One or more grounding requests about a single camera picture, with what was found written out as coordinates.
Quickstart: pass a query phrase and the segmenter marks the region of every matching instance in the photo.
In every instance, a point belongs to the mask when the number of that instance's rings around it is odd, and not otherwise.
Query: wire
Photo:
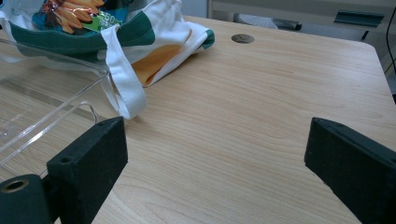
[[[393,17],[394,17],[394,15],[395,15],[395,12],[396,12],[396,7],[393,9],[393,13],[392,13],[392,16],[390,17],[390,21],[389,21],[389,24],[388,24],[388,29],[387,29],[387,47],[388,47],[388,51],[389,51],[390,58],[392,59],[393,72],[394,72],[395,75],[396,75],[395,59],[393,58],[392,51],[390,50],[390,46],[389,46],[389,28],[390,28],[390,24],[391,24],[392,21],[393,21]]]

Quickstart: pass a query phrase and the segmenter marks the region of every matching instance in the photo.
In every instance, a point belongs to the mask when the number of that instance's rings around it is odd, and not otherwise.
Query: tote bag
[[[146,105],[143,87],[169,74],[190,55],[212,46],[215,35],[201,24],[184,21],[181,0],[129,2],[123,24],[85,35],[37,29],[32,18],[43,7],[43,0],[4,0],[0,24],[12,41],[105,64],[111,73],[108,86],[115,88],[111,94],[116,95],[109,101],[130,119]]]

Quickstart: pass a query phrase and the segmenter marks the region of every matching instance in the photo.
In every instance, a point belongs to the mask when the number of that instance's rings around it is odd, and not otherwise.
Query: clear plastic container
[[[117,116],[109,83],[105,68],[0,39],[0,182],[44,177],[47,161]]]

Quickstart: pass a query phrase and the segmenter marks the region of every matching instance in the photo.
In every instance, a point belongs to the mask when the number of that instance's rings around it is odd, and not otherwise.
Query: bag handle
[[[101,35],[107,44],[106,64],[110,71],[112,83],[117,88],[115,90],[117,102],[111,102],[111,104],[123,117],[131,119],[143,110],[147,100],[142,84],[126,59],[117,39],[119,28],[120,25],[115,24],[101,31]]]

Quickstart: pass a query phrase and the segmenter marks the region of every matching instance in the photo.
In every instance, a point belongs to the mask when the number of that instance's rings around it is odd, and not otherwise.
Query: white wall
[[[183,0],[181,13],[186,16],[207,18],[206,0]]]

